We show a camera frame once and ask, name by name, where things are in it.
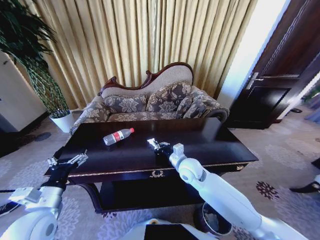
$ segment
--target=red bottle label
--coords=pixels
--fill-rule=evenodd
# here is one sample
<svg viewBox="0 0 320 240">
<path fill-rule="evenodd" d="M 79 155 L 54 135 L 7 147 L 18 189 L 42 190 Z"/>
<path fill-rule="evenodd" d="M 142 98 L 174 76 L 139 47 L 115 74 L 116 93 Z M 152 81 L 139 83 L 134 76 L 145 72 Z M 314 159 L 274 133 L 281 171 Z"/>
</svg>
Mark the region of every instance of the red bottle label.
<svg viewBox="0 0 320 240">
<path fill-rule="evenodd" d="M 116 131 L 114 133 L 112 133 L 114 139 L 116 142 L 119 142 L 120 140 L 124 139 L 124 135 L 122 134 L 121 131 Z"/>
</svg>

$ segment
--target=dark wooden table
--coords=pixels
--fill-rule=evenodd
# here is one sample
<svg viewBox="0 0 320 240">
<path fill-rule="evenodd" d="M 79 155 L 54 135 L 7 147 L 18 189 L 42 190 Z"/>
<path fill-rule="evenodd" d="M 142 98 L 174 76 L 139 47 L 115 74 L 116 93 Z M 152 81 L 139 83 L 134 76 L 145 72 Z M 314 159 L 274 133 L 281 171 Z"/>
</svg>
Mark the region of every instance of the dark wooden table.
<svg viewBox="0 0 320 240">
<path fill-rule="evenodd" d="M 128 138 L 105 145 L 104 136 L 129 128 L 135 132 Z M 166 159 L 156 158 L 147 142 L 151 138 L 184 144 L 187 157 L 219 175 L 258 160 L 216 118 L 83 123 L 57 155 L 67 161 L 87 149 L 87 161 L 68 179 L 89 193 L 97 213 L 202 203 Z"/>
</svg>

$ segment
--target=potted plant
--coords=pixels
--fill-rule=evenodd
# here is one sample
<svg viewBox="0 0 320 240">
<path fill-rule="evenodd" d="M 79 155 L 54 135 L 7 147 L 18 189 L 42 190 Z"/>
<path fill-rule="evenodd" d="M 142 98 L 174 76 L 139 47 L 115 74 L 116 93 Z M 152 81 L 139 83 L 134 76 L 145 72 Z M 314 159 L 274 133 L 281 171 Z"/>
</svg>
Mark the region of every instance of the potted plant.
<svg viewBox="0 0 320 240">
<path fill-rule="evenodd" d="M 19 0 L 0 0 L 0 50 L 26 68 L 31 85 L 50 118 L 67 133 L 74 119 L 42 55 L 51 52 L 42 44 L 48 40 L 55 42 L 53 30 L 39 16 Z"/>
</svg>

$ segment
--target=plastic bottle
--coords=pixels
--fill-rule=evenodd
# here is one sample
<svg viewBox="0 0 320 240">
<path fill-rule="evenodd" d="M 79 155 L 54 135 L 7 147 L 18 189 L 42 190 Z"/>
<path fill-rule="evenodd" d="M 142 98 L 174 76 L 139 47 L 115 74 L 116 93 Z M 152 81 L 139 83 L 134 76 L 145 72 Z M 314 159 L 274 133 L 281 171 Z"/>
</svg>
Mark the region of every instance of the plastic bottle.
<svg viewBox="0 0 320 240">
<path fill-rule="evenodd" d="M 107 146 L 110 146 L 111 144 L 114 144 L 116 142 L 119 142 L 122 139 L 125 139 L 130 134 L 132 134 L 135 130 L 133 128 L 130 129 L 122 129 L 120 131 L 116 131 L 112 134 L 109 134 L 105 137 L 103 137 L 104 143 Z"/>
</svg>

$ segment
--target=dark wooden door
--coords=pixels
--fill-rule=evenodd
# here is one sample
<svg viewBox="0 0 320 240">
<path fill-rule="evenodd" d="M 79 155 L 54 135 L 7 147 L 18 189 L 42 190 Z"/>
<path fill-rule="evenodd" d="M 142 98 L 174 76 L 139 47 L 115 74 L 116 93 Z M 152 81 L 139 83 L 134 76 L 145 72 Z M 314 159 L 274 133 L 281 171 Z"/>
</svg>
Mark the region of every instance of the dark wooden door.
<svg viewBox="0 0 320 240">
<path fill-rule="evenodd" d="M 228 127 L 268 128 L 319 72 L 319 52 L 320 0 L 292 0 L 233 104 Z"/>
</svg>

